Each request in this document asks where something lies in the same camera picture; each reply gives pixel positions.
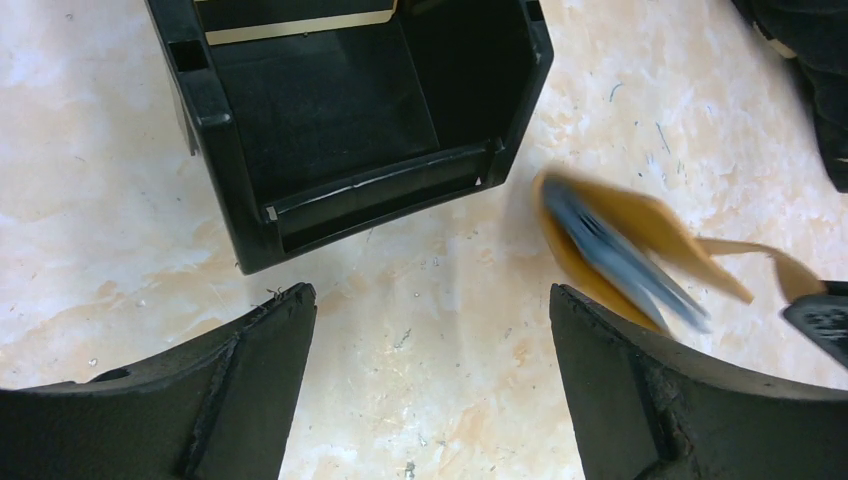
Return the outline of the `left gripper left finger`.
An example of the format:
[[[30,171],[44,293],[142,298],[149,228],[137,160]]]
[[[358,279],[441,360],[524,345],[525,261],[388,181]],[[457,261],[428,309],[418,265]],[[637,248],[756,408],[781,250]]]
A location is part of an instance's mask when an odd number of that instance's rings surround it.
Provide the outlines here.
[[[3,390],[5,479],[275,479],[316,321],[312,285],[85,383]]]

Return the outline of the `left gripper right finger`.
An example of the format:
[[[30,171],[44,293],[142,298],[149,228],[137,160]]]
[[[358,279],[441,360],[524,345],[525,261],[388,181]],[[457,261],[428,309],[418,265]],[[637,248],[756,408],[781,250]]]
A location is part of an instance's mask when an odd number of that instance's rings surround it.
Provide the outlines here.
[[[847,394],[724,362],[567,285],[549,315],[589,479],[843,479]]]

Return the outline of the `grey credit card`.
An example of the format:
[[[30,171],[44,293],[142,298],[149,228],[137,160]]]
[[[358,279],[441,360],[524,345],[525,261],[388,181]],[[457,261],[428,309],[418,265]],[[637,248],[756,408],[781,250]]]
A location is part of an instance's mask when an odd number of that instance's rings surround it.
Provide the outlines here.
[[[630,319],[640,314],[650,325],[668,334],[670,328],[656,305],[661,302],[690,328],[702,334],[710,331],[706,310],[596,215],[566,181],[547,177],[541,181],[540,193],[543,212],[552,218],[554,231],[563,233],[590,269],[624,300],[624,305],[635,309]]]

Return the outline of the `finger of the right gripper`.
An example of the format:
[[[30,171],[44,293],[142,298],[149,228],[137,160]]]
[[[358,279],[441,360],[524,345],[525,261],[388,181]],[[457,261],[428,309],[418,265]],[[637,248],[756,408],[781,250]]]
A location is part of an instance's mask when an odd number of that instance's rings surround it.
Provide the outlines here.
[[[783,318],[847,368],[847,282],[825,281],[825,292],[792,301]]]

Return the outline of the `yellow leather card holder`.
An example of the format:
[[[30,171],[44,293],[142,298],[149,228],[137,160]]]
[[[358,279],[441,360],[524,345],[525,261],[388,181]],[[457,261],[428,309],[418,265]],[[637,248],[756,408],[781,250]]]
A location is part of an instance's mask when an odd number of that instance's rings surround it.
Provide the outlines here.
[[[634,320],[630,319],[635,309],[624,305],[624,300],[612,292],[610,284],[590,269],[563,233],[554,231],[552,218],[543,212],[541,206],[541,181],[547,177],[566,181],[596,215],[657,266],[659,261],[667,262],[742,302],[751,303],[753,294],[716,263],[715,257],[746,253],[768,255],[773,261],[782,295],[788,303],[804,295],[825,292],[823,280],[805,264],[779,249],[754,242],[695,236],[665,203],[655,197],[565,171],[548,169],[539,172],[533,180],[533,202],[543,235],[557,264],[584,295],[643,328],[665,336],[672,334],[671,330],[668,334],[660,332],[640,314]]]

